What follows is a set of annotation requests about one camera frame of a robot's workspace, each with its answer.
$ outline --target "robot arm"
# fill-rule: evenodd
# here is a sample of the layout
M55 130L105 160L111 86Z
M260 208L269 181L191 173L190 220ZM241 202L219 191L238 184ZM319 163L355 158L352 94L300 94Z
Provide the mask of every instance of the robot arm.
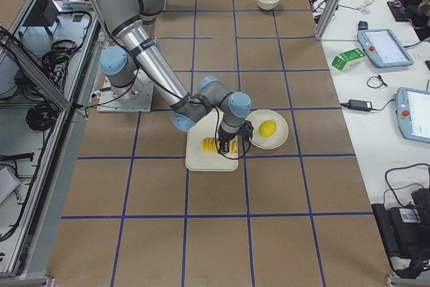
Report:
M113 37L122 41L170 105L179 130L188 131L214 107L224 112L218 135L221 149L228 152L228 142L241 131L251 109L251 98L231 92L214 77L206 77L193 97L188 93L153 40L155 20L164 4L165 0L101 0L101 10Z

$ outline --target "blue and white device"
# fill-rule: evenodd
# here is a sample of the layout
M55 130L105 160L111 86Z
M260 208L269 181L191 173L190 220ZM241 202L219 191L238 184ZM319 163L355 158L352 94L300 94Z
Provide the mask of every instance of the blue and white device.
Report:
M377 67L405 67L414 64L392 30L360 30L357 39Z
M430 143L430 92L401 87L397 90L396 107L403 137Z

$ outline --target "green and white carton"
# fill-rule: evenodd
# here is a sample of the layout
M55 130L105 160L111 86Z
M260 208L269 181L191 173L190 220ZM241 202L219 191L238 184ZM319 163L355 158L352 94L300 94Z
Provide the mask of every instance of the green and white carton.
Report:
M338 54L331 64L336 69L344 71L356 67L364 56L365 54L359 48L354 48Z

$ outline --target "blue joint cap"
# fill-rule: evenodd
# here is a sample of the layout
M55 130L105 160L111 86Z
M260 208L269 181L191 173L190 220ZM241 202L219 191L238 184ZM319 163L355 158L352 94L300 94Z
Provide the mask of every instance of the blue joint cap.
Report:
M209 83L211 82L215 82L215 81L219 81L217 78L209 75L207 77L205 77L204 79L202 79L199 83L199 92L205 87L207 86Z
M245 118L251 109L251 98L243 92L235 92L228 99L228 107L237 118Z
M172 114L171 119L175 127L182 132L187 132L191 127L196 125L196 123L187 116L177 114L176 112Z
M119 46L112 46L100 55L100 66L106 75L119 73L127 63L127 52Z

